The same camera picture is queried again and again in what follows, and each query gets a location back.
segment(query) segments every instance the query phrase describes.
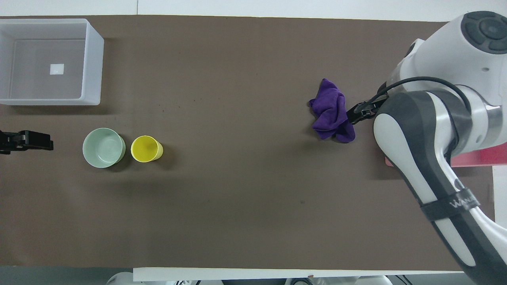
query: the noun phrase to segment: cup rim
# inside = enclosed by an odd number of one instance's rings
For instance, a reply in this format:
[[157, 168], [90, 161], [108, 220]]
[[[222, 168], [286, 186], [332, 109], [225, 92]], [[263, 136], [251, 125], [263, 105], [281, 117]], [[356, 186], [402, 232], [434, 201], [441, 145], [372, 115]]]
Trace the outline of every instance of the cup rim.
[[[133, 151], [133, 149], [134, 149], [134, 144], [138, 141], [138, 139], [140, 139], [140, 138], [142, 138], [142, 137], [149, 137], [149, 138], [150, 138], [151, 140], [153, 140], [153, 141], [156, 143], [156, 145], [157, 145], [157, 151], [155, 152], [155, 154], [154, 154], [154, 155], [153, 155], [153, 156], [152, 156], [149, 160], [146, 160], [146, 161], [144, 161], [144, 160], [139, 160], [139, 159], [138, 159], [138, 158], [134, 155], [134, 151]], [[152, 161], [152, 160], [153, 160], [153, 159], [157, 156], [157, 153], [159, 152], [159, 150], [160, 150], [159, 142], [158, 142], [158, 141], [157, 141], [154, 137], [152, 137], [152, 136], [150, 136], [150, 135], [141, 135], [141, 136], [138, 136], [138, 137], [136, 137], [136, 138], [135, 138], [135, 140], [134, 140], [134, 141], [132, 142], [132, 144], [130, 145], [130, 154], [131, 154], [131, 155], [132, 155], [132, 157], [133, 157], [135, 160], [137, 160], [138, 162], [150, 162], [150, 161]]]
[[[120, 149], [120, 152], [118, 153], [118, 157], [117, 159], [114, 161], [114, 162], [108, 162], [108, 163], [101, 163], [101, 164], [94, 164], [93, 161], [90, 161], [89, 160], [89, 156], [91, 156], [90, 154], [86, 155], [85, 154], [85, 146], [87, 144], [90, 144], [90, 140], [91, 138], [97, 133], [99, 132], [100, 130], [107, 130], [107, 132], [111, 133], [111, 134], [114, 134], [115, 138], [116, 138], [116, 141], [118, 143], [118, 146], [119, 146], [119, 149]], [[86, 135], [84, 141], [83, 141], [83, 156], [86, 160], [86, 162], [88, 162], [88, 164], [90, 164], [91, 166], [93, 167], [96, 167], [96, 168], [106, 168], [106, 167], [110, 167], [116, 163], [118, 163], [122, 158], [123, 158], [123, 154], [125, 154], [125, 141], [123, 140], [123, 138], [114, 130], [110, 129], [110, 128], [97, 128], [97, 129], [94, 129], [92, 130], [91, 132], [88, 133], [88, 135]]]

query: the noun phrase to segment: black cable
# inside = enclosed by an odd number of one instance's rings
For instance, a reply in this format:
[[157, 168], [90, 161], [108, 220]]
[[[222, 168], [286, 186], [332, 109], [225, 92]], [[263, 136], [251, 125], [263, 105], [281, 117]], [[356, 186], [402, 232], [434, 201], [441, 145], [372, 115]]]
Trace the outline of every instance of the black cable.
[[291, 285], [295, 285], [298, 282], [304, 282], [307, 285], [313, 285], [312, 281], [308, 278], [294, 278], [291, 280]]
[[410, 282], [410, 280], [405, 276], [405, 275], [402, 275], [403, 278], [405, 278], [405, 280], [409, 283], [409, 285], [413, 285], [412, 282]]
[[408, 285], [408, 284], [407, 284], [407, 283], [406, 283], [403, 279], [401, 279], [398, 275], [395, 275], [395, 276], [396, 276], [396, 278], [398, 278], [399, 280], [401, 280], [401, 281], [403, 282], [403, 284]]
[[443, 84], [443, 85], [451, 88], [454, 92], [456, 92], [459, 95], [459, 97], [461, 97], [461, 100], [463, 100], [463, 103], [465, 104], [466, 109], [468, 110], [468, 112], [471, 113], [470, 102], [466, 98], [466, 96], [463, 93], [463, 91], [461, 91], [458, 87], [456, 87], [456, 85], [450, 83], [449, 81], [443, 80], [441, 78], [429, 77], [429, 76], [410, 77], [410, 78], [406, 78], [406, 79], [400, 80], [400, 81], [398, 81], [396, 83], [393, 83], [393, 84], [387, 86], [386, 88], [380, 90], [379, 92], [377, 92], [377, 94], [375, 96], [373, 96], [370, 100], [368, 100], [368, 102], [365, 102], [365, 103], [357, 106], [354, 109], [354, 113], [357, 114], [357, 113], [363, 111], [364, 107], [366, 107], [366, 106], [370, 105], [371, 103], [373, 103], [373, 101], [375, 101], [378, 97], [384, 95], [385, 93], [387, 93], [387, 91], [391, 90], [392, 88], [397, 87], [397, 86], [399, 86], [401, 84], [405, 84], [405, 83], [413, 82], [413, 81], [431, 81], [431, 82], [437, 82], [437, 83]]

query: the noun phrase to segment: white wall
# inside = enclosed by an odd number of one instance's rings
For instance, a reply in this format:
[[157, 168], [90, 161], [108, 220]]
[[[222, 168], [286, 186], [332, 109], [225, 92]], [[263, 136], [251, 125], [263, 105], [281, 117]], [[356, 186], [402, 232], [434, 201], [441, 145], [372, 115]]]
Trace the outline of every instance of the white wall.
[[507, 15], [505, 0], [1, 0], [0, 16], [203, 15], [450, 21], [470, 11]]

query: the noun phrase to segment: white square label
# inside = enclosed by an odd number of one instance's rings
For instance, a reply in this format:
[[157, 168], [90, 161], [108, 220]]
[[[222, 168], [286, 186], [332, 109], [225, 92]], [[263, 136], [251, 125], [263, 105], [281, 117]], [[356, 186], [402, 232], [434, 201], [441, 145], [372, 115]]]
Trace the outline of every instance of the white square label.
[[63, 63], [52, 64], [49, 67], [49, 74], [50, 75], [63, 74], [64, 66], [65, 66], [65, 64], [63, 64]]

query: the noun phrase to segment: pink object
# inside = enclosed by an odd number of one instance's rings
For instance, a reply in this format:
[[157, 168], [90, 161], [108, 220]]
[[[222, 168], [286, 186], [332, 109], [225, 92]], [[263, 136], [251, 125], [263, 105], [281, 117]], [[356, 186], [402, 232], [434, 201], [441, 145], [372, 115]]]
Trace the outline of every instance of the pink object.
[[[385, 164], [392, 167], [387, 158]], [[452, 167], [491, 166], [507, 164], [507, 143], [488, 149], [463, 153], [451, 158]]]

